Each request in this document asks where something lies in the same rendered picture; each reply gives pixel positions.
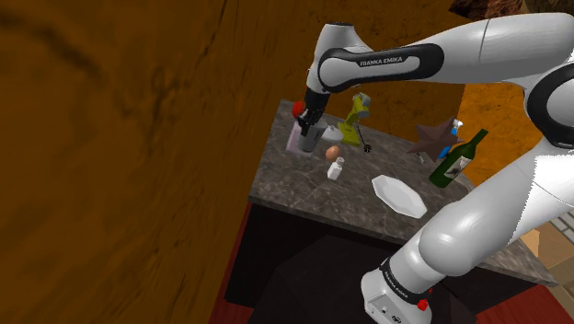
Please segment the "white rounded dish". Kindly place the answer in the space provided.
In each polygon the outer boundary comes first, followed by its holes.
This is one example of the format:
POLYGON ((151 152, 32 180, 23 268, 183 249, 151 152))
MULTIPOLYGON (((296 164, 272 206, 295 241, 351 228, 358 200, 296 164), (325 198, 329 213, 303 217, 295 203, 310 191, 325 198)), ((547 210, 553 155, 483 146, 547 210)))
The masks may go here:
POLYGON ((323 132, 321 139, 332 144, 338 144, 344 139, 344 134, 338 127, 329 125, 323 132))

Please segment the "yellow-green stand mixer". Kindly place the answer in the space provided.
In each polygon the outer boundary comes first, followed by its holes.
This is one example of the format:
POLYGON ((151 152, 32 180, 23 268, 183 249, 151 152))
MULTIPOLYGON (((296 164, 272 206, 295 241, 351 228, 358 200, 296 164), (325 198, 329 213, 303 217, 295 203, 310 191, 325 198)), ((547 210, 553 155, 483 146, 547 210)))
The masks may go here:
POLYGON ((360 146, 360 136, 355 128, 359 119, 370 116, 371 98, 360 92, 352 97, 352 108, 344 122, 339 122, 339 130, 343 133, 342 143, 346 145, 360 146))

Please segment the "pale lilac box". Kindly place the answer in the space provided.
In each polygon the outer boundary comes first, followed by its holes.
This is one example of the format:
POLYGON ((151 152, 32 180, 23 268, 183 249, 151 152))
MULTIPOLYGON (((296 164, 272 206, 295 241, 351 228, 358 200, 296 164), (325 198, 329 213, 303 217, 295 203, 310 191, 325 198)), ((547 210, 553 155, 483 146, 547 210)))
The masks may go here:
POLYGON ((293 127, 291 129, 287 144, 286 150, 296 155, 304 155, 304 151, 299 148, 299 138, 301 134, 301 127, 299 123, 295 121, 293 123, 293 127))

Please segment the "black whisk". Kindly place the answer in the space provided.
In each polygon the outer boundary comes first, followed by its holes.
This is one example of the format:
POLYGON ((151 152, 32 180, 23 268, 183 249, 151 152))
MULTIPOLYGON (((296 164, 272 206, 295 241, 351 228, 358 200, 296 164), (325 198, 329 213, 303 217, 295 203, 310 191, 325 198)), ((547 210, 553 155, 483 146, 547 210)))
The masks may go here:
POLYGON ((370 153, 370 152, 372 151, 372 146, 369 145, 369 144, 367 144, 367 143, 364 141, 364 138, 363 138, 363 136, 362 136, 362 132, 361 132, 361 127, 360 127, 360 125, 359 125, 358 123, 356 123, 355 128, 356 128, 356 132, 357 132, 357 134, 358 134, 358 136, 359 136, 359 138, 360 138, 360 140, 361 140, 361 142, 362 142, 363 151, 364 151, 365 153, 370 153))

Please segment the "white salt shaker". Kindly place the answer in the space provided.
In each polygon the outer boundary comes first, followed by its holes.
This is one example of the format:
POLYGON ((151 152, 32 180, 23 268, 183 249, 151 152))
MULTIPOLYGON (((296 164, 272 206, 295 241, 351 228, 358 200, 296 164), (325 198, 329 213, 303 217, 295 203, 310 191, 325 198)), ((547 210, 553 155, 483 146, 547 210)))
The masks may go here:
POLYGON ((344 166, 345 160, 343 157, 338 157, 329 167, 327 177, 332 180, 337 180, 344 166))

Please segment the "dark brown star figure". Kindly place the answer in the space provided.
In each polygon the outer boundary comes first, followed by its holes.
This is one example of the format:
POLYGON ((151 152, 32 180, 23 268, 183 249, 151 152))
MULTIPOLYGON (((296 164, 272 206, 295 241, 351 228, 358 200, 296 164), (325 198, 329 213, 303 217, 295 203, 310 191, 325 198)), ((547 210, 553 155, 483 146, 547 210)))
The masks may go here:
POLYGON ((445 147, 463 142, 458 137, 458 129, 464 124, 455 117, 449 118, 438 126, 417 125, 418 141, 408 150, 409 153, 426 153, 435 162, 445 147))

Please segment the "white octagonal plate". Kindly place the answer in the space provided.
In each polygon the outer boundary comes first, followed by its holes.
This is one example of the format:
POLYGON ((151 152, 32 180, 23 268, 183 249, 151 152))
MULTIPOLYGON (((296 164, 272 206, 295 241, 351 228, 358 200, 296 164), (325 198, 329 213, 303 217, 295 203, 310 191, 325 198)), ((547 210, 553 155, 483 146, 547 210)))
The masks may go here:
POLYGON ((420 219, 428 212, 420 195, 400 179, 380 175, 372 185, 375 195, 398 214, 420 219))

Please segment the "green wine bottle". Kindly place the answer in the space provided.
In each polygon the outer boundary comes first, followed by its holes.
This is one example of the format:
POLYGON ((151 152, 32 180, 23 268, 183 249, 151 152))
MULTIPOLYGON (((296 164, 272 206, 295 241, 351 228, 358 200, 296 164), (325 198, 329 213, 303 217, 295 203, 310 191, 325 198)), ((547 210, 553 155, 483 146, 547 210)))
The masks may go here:
POLYGON ((430 182, 445 188, 474 159, 477 145, 487 134, 487 130, 481 129, 469 142, 455 147, 429 175, 430 182))

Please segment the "dark robot stand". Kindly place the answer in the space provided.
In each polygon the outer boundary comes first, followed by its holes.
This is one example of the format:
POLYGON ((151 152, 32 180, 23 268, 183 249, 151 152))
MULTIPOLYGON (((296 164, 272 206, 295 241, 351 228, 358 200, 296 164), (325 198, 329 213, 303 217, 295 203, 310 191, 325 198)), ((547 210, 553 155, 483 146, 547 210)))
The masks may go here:
POLYGON ((361 281, 368 271, 381 279, 380 263, 393 252, 334 236, 279 266, 248 324, 412 324, 408 314, 377 289, 364 304, 361 281))

